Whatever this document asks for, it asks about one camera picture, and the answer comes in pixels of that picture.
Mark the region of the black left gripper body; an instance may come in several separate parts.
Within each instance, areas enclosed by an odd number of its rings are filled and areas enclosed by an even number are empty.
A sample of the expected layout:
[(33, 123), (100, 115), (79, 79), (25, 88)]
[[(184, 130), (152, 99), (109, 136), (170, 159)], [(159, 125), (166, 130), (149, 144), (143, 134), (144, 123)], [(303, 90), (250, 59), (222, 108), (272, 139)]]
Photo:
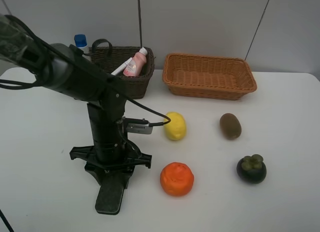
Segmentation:
[(90, 166), (107, 171), (129, 170), (137, 165), (151, 168), (152, 156), (144, 154), (132, 141), (98, 143), (93, 146), (73, 147), (70, 158), (86, 161)]

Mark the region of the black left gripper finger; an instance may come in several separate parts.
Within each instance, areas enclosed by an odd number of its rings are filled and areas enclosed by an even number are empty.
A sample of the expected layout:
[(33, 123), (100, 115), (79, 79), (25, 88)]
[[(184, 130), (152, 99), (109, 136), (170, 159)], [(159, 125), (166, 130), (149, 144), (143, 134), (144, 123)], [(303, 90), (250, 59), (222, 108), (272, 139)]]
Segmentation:
[(129, 180), (132, 177), (134, 171), (122, 171), (120, 173), (120, 180), (124, 189), (128, 188)]
[(99, 185), (103, 183), (106, 175), (104, 169), (101, 169), (99, 167), (85, 167), (84, 170), (92, 175)]

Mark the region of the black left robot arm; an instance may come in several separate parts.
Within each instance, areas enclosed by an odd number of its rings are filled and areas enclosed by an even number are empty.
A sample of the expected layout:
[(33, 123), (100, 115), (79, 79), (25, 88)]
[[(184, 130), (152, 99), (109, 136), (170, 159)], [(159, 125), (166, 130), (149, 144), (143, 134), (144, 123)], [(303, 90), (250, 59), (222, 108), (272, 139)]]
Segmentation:
[(127, 188), (135, 166), (151, 166), (151, 156), (128, 139), (124, 82), (83, 57), (75, 46), (48, 44), (12, 15), (0, 17), (0, 58), (27, 69), (32, 83), (2, 80), (8, 90), (45, 87), (87, 103), (93, 145), (74, 147), (71, 159), (86, 161), (85, 170), (112, 190)]

